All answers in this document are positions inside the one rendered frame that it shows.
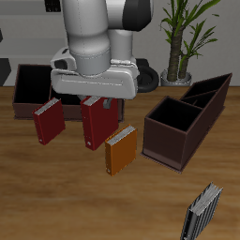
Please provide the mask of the grey black book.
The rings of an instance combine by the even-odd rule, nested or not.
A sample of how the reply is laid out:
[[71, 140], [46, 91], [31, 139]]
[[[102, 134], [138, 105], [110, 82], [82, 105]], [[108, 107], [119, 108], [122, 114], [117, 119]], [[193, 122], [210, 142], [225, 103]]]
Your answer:
[[222, 188], [210, 183], [188, 207], [180, 240], [196, 240], [212, 220]]

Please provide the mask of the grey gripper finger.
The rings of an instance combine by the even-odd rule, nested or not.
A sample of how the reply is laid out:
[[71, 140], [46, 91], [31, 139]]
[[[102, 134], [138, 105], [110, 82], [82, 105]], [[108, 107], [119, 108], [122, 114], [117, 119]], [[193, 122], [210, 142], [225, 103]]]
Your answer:
[[111, 108], [111, 102], [112, 102], [112, 100], [113, 100], [112, 97], [109, 97], [109, 98], [104, 99], [104, 101], [103, 101], [103, 109], [109, 110], [109, 109]]

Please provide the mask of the orange book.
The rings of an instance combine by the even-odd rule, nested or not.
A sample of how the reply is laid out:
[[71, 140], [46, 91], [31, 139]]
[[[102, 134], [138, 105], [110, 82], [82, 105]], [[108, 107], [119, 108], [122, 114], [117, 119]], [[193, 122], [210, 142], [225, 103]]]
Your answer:
[[110, 176], [124, 169], [136, 158], [137, 129], [127, 125], [105, 141], [106, 172]]

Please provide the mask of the dark brown desk caddy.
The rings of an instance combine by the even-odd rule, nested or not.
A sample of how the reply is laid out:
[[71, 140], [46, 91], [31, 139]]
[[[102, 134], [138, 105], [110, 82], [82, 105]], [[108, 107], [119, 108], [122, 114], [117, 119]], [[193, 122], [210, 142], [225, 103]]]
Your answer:
[[59, 98], [66, 121], [83, 120], [80, 99], [77, 96], [56, 93], [52, 88], [51, 71], [49, 65], [18, 65], [12, 99], [15, 119], [31, 120], [33, 110], [51, 98]]
[[195, 82], [163, 98], [144, 118], [142, 156], [182, 172], [224, 110], [232, 75]]

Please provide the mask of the red book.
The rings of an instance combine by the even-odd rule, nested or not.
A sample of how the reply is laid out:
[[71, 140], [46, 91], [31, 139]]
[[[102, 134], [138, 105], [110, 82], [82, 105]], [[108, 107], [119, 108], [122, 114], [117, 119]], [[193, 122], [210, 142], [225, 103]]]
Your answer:
[[65, 128], [62, 102], [53, 97], [33, 112], [38, 141], [46, 145]]
[[104, 99], [86, 97], [81, 101], [85, 146], [91, 150], [98, 149], [118, 129], [117, 99], [112, 99], [109, 110], [103, 109]]

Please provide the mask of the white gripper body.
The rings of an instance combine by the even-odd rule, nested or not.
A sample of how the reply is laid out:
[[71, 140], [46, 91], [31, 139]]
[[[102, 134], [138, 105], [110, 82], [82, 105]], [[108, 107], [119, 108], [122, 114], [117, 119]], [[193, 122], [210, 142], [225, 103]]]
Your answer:
[[53, 69], [52, 88], [56, 93], [134, 99], [138, 92], [138, 67], [130, 61], [113, 61], [98, 75], [81, 75], [73, 70]]

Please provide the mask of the green pot plant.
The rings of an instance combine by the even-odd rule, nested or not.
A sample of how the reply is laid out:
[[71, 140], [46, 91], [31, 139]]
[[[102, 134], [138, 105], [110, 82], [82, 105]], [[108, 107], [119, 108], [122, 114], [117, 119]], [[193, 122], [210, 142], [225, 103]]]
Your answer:
[[167, 18], [164, 18], [161, 24], [166, 23], [169, 26], [169, 30], [164, 31], [171, 48], [169, 65], [160, 74], [161, 86], [190, 86], [192, 77], [187, 72], [189, 59], [201, 56], [199, 53], [201, 47], [217, 41], [216, 38], [211, 38], [215, 26], [200, 36], [205, 20], [196, 25], [192, 23], [220, 0], [209, 0], [206, 3], [200, 0], [193, 9], [188, 8], [188, 2], [189, 0], [171, 0], [171, 11], [163, 9]]

